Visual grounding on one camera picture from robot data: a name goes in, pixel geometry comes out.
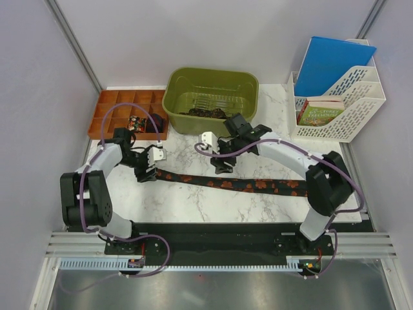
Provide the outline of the black orange floral tie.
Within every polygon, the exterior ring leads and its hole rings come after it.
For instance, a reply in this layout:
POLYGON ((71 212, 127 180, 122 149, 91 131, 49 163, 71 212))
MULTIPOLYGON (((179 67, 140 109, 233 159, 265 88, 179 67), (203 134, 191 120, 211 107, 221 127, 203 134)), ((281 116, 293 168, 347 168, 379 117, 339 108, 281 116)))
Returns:
POLYGON ((218 178, 177 174, 161 169, 157 171, 156 179, 236 192, 308 197, 307 183, 304 180, 218 178))

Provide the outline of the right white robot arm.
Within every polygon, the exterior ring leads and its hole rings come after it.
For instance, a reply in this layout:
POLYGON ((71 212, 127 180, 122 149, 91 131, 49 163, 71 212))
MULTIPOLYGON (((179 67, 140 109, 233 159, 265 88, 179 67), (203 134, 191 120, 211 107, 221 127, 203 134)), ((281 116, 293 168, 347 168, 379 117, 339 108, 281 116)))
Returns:
POLYGON ((265 125, 253 127, 241 114, 225 120, 224 126, 230 134, 226 141, 213 132, 204 132, 199 137, 199 148, 207 151, 217 174, 232 168, 239 155, 250 152, 286 166, 305 180, 310 208, 295 244, 299 252, 312 253, 340 206, 356 189, 341 155, 335 151, 321 154, 306 150, 282 139, 265 125))

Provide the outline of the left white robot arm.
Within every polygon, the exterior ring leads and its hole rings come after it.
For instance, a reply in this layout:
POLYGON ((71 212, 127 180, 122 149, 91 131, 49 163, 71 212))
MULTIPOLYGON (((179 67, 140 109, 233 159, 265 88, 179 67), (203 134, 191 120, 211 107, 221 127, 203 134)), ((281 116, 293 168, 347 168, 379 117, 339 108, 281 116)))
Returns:
POLYGON ((113 211, 106 179, 123 165, 134 170, 138 181, 154 181, 156 162, 166 159, 160 141, 138 152, 132 138, 129 130, 115 129, 113 138, 101 141, 88 162, 59 180, 63 222, 74 231, 97 233, 106 243, 107 255, 144 255, 145 244, 137 224, 113 211))

